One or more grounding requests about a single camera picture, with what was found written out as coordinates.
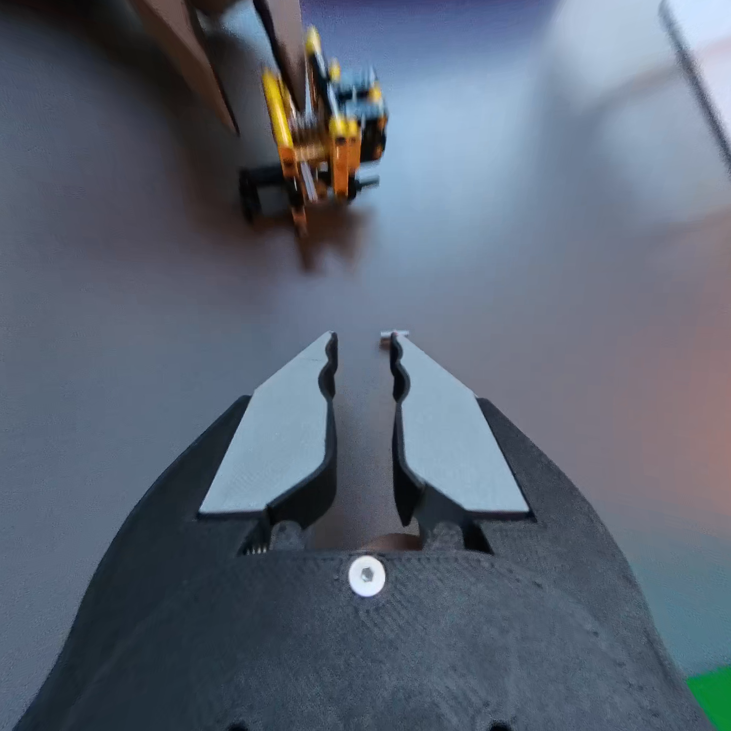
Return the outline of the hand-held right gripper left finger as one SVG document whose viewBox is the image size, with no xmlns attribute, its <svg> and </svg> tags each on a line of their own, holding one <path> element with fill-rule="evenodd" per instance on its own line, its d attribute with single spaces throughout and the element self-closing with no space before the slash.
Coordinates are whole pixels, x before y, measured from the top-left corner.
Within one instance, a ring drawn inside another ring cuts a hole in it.
<svg viewBox="0 0 731 731">
<path fill-rule="evenodd" d="M 201 517 L 317 522 L 336 493 L 334 376 L 326 331 L 254 390 L 200 507 Z"/>
</svg>

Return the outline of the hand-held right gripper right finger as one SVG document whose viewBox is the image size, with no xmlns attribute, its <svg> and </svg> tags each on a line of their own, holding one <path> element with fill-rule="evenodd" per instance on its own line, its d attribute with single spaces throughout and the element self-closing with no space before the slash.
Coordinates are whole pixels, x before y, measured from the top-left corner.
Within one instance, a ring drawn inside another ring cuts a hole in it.
<svg viewBox="0 0 731 731">
<path fill-rule="evenodd" d="M 393 488 L 405 526 L 467 528 L 531 516 L 478 397 L 408 336 L 391 333 Z"/>
</svg>

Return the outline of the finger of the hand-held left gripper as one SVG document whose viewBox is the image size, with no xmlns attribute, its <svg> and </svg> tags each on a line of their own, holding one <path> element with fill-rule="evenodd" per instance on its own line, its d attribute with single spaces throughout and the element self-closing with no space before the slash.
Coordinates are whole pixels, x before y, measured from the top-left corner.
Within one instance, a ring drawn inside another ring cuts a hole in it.
<svg viewBox="0 0 731 731">
<path fill-rule="evenodd" d="M 235 115 L 208 57 L 196 9 L 187 1 L 131 1 L 130 4 L 187 86 L 229 131 L 239 136 Z"/>
<path fill-rule="evenodd" d="M 297 112 L 306 110 L 307 61 L 299 1 L 254 1 L 273 58 Z"/>
</svg>

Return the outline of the yellow black lego model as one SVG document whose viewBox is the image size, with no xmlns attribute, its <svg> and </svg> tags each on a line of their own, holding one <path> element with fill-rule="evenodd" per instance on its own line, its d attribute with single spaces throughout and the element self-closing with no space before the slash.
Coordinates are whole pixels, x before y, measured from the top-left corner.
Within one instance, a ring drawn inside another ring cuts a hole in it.
<svg viewBox="0 0 731 731">
<path fill-rule="evenodd" d="M 239 172 L 239 196 L 245 220 L 262 214 L 260 190 L 286 194 L 296 233 L 308 232 L 307 209 L 328 201 L 351 203 L 379 177 L 360 178 L 363 165 L 376 164 L 387 142 L 388 109 L 372 66 L 343 69 L 327 57 L 315 26 L 307 29 L 306 89 L 308 106 L 297 110 L 284 78 L 262 71 L 273 141 L 279 161 Z"/>
</svg>

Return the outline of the green plastic bin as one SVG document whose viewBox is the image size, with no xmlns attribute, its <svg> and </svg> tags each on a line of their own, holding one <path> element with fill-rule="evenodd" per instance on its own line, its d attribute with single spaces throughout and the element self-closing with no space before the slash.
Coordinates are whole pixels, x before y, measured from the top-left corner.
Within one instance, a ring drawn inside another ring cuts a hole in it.
<svg viewBox="0 0 731 731">
<path fill-rule="evenodd" d="M 730 730 L 730 667 L 694 675 L 687 685 L 717 730 Z"/>
</svg>

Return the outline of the instruction sheet stand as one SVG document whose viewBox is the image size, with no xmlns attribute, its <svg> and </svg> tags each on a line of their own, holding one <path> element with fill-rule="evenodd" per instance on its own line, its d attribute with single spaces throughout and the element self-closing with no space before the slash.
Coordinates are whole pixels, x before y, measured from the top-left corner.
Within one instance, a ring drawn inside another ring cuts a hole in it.
<svg viewBox="0 0 731 731">
<path fill-rule="evenodd" d="M 659 13 L 686 78 L 729 163 L 730 2 L 661 1 Z"/>
</svg>

